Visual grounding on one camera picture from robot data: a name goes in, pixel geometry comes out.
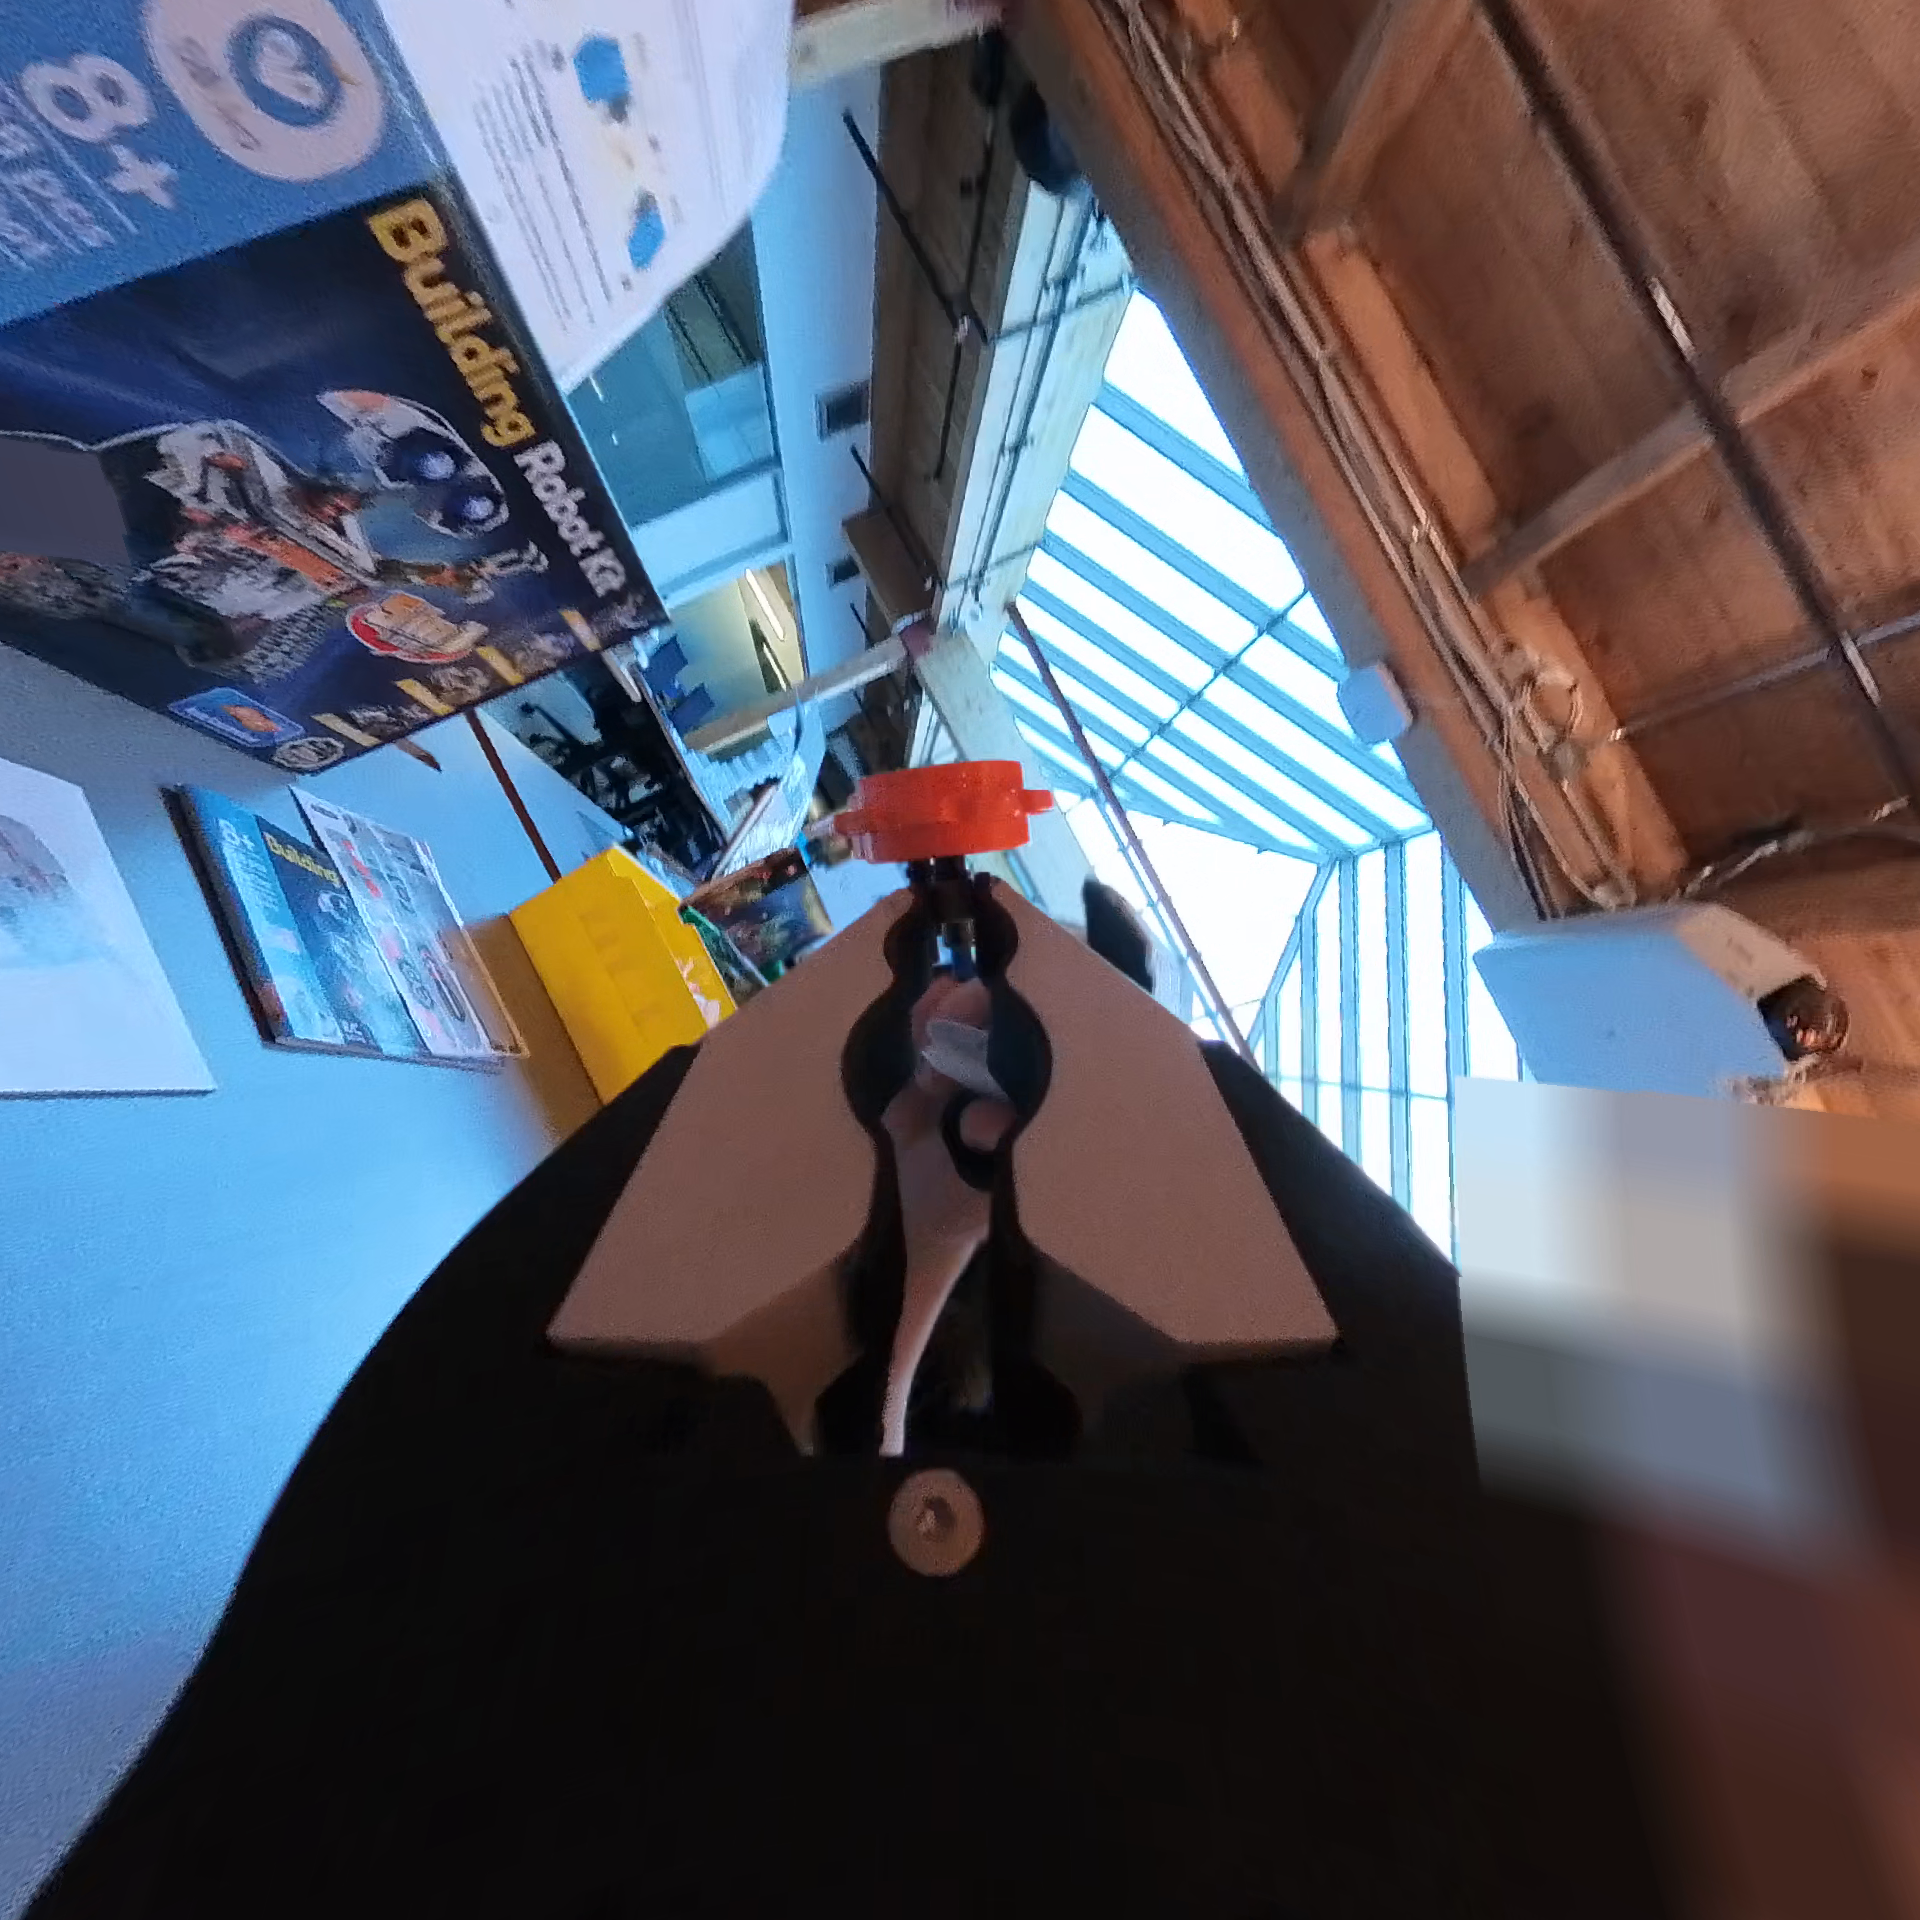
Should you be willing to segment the skylight window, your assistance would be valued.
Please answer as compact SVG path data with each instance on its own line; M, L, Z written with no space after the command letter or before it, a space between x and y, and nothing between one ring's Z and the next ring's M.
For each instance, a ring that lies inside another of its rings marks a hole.
M1164 312L1127 294L993 681L1199 1041L1454 1252L1454 1085L1520 1085L1493 939Z

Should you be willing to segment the blue robot kit box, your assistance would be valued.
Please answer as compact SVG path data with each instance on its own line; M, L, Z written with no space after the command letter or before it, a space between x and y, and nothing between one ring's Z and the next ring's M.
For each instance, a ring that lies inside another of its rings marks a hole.
M278 773L663 633L385 8L0 8L0 638Z

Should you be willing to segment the yellow plastic bin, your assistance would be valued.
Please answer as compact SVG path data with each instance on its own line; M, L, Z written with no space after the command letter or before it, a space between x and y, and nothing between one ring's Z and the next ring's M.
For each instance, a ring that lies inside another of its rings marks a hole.
M683 905L615 844L526 896L507 926L607 1103L738 1019Z

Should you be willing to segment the person's right forearm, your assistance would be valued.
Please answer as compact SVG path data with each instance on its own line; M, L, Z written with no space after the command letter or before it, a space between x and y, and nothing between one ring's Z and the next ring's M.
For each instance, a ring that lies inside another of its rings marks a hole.
M967 1264L983 1244L993 1194L976 1194L956 1156L946 1156L946 1103L967 1086L905 1086L884 1108L887 1156L894 1156L894 1220L905 1220L905 1297L894 1297L894 1329L887 1329L887 1368L884 1368L884 1460L905 1460L905 1411L910 1411L910 1373L927 1364L927 1340L967 1281Z

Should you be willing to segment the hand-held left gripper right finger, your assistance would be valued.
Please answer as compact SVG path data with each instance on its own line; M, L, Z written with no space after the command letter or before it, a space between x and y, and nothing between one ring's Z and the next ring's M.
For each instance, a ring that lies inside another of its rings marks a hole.
M1195 1368L1322 1364L1309 1281L1199 1041L1004 885L976 887L993 1138L993 1411L1086 1432Z

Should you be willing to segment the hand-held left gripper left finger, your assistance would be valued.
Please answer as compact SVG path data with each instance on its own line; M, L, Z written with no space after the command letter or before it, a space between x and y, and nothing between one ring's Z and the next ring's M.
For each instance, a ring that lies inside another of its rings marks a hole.
M794 1446L851 1368L842 1264L878 1204L878 1138L848 1103L848 1041L894 986L867 905L683 1070L545 1340L762 1386Z

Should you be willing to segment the grey beam with orange gears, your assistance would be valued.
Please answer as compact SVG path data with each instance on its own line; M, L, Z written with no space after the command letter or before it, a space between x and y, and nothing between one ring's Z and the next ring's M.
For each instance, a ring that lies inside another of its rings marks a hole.
M976 980L976 854L1020 854L1029 823L1051 812L1051 787L1020 782L1020 755L967 755L867 773L851 802L832 818L867 872L905 872L905 887L927 918L946 980Z

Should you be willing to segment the white printed sheet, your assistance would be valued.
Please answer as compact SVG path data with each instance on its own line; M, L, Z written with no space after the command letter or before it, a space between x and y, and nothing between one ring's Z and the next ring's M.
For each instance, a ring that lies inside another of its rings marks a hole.
M385 0L556 389L732 250L788 133L788 0Z

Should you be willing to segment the open white instruction manual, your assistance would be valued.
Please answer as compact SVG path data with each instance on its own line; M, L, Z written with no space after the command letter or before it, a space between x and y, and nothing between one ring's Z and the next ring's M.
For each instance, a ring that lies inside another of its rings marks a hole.
M75 782L0 763L0 1097L212 1097Z

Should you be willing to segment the grey desk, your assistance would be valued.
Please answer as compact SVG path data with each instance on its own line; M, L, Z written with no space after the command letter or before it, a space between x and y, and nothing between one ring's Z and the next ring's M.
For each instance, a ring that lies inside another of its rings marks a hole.
M75 782L206 1097L4 1103L4 1911L673 1911L673 1732L615 1681L683 1368L545 1323L683 1056L608 1108L507 905L534 844L459 723L325 802L487 918L531 1070L274 1051L176 787L295 794L4 655L4 763Z

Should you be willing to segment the blue instruction booklet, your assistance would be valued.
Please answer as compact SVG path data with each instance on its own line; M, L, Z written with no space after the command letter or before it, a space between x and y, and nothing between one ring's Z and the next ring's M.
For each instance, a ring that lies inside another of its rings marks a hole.
M168 787L260 1041L286 1051L425 1056L328 854L212 787Z

